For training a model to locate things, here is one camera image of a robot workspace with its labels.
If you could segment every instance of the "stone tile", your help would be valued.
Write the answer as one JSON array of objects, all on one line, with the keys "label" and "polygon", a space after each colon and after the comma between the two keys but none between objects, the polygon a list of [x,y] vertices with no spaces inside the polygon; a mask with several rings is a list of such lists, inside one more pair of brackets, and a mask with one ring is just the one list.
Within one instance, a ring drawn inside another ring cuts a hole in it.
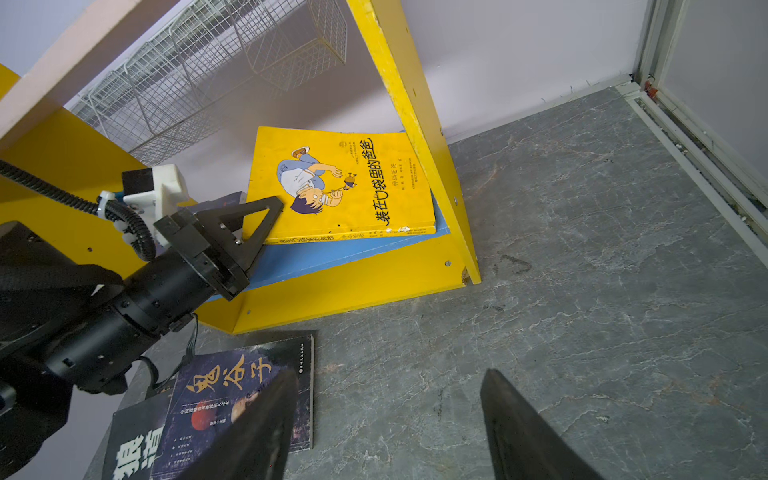
[{"label": "stone tile", "polygon": [[[616,91],[451,151],[481,284],[201,333],[201,353],[315,333],[315,448],[286,478],[493,478],[487,368],[606,478],[764,475],[768,270]],[[186,341],[152,349],[161,370]]]}]

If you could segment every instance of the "book spine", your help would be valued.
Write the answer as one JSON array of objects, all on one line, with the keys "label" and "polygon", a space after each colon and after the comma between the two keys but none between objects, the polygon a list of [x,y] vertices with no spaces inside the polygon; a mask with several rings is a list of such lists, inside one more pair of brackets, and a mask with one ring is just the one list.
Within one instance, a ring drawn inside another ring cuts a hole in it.
[{"label": "book spine", "polygon": [[309,243],[309,242],[333,242],[336,240],[357,240],[361,238],[383,238],[383,237],[410,237],[412,235],[431,235],[437,229],[434,225],[429,227],[415,227],[407,232],[387,230],[367,230],[348,233],[328,233],[326,235],[305,235],[302,237],[281,237],[268,238],[265,245],[286,245],[291,243]]}]

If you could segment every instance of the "black cable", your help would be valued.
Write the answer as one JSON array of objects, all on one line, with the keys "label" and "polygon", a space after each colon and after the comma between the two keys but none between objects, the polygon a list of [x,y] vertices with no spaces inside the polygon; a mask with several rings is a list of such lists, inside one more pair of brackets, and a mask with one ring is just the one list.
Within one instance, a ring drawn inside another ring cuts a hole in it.
[{"label": "black cable", "polygon": [[200,330],[200,320],[197,318],[197,314],[193,313],[194,315],[194,330],[192,331],[192,335],[190,336],[190,339],[187,341],[187,348],[184,352],[184,356],[181,357],[181,361],[178,365],[176,365],[176,368],[173,372],[162,382],[158,382],[157,379],[160,377],[160,373],[157,371],[157,366],[152,362],[152,360],[146,356],[140,356],[136,360],[140,360],[141,362],[145,363],[147,365],[147,368],[149,368],[149,387],[147,387],[147,394],[144,396],[144,399],[149,399],[158,393],[163,392],[166,389],[166,386],[170,381],[176,376],[177,373],[179,373],[179,370],[181,370],[181,367],[188,365],[189,362],[192,361],[194,358],[194,350],[195,346],[197,345],[197,332]]},{"label": "black cable", "polygon": [[[0,159],[0,175],[37,192],[40,195],[44,195],[51,200],[55,200],[60,204],[64,204],[87,214],[98,215],[98,204],[89,202],[88,200],[70,194],[69,192],[65,192],[61,188],[51,185],[47,181],[42,180],[21,168],[11,165],[2,159]],[[109,200],[105,207],[104,216],[109,221],[115,222],[117,220],[122,220],[127,224],[127,231],[136,236],[136,240],[131,243],[131,246],[134,248],[134,251],[139,258],[145,262],[154,258],[157,251],[155,250],[152,234],[136,212],[116,200]]]}]

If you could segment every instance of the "red planet illustration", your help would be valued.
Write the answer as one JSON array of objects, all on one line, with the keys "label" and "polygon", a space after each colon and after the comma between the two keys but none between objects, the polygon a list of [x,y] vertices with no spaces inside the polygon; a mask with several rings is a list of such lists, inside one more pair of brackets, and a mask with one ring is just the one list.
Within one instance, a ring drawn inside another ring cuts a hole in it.
[{"label": "red planet illustration", "polygon": [[210,427],[210,423],[216,419],[216,409],[204,409],[205,405],[205,401],[198,403],[195,407],[199,410],[192,414],[191,419],[192,427],[201,432]]}]

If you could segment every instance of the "cartoon illustration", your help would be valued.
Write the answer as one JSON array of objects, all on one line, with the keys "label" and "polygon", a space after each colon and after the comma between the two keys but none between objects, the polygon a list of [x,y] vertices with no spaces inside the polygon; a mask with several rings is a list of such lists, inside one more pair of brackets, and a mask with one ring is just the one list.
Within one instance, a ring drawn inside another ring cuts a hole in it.
[{"label": "cartoon illustration", "polygon": [[277,180],[283,189],[294,198],[291,210],[298,214],[319,214],[323,206],[335,207],[341,203],[344,190],[355,186],[355,175],[349,174],[344,187],[326,193],[326,183],[320,178],[327,171],[341,178],[341,169],[321,164],[310,156],[309,147],[297,148],[291,153],[296,160],[283,160],[277,165]]}]

